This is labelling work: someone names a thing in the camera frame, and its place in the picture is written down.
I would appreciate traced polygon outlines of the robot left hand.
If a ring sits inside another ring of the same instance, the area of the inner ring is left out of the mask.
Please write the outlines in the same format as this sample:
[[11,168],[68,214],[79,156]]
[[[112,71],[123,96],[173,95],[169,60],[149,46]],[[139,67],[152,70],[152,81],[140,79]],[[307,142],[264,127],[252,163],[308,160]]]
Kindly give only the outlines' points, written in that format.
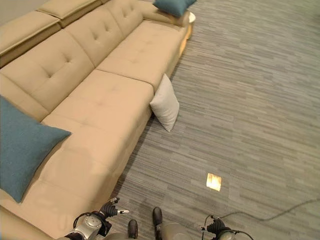
[[117,215],[129,214],[130,211],[128,209],[117,209],[115,204],[119,202],[119,197],[113,197],[109,199],[99,210],[101,214],[105,218],[110,218]]

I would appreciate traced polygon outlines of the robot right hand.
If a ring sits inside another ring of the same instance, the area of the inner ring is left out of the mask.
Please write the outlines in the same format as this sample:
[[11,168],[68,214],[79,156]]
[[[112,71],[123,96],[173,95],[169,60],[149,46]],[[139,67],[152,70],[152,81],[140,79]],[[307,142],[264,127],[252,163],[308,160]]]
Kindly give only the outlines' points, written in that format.
[[[208,220],[212,220],[212,223],[210,223],[209,225],[207,225]],[[209,232],[215,235],[222,232],[225,228],[226,226],[224,222],[219,217],[216,217],[212,214],[209,214],[204,220],[204,225],[199,227],[202,233]]]

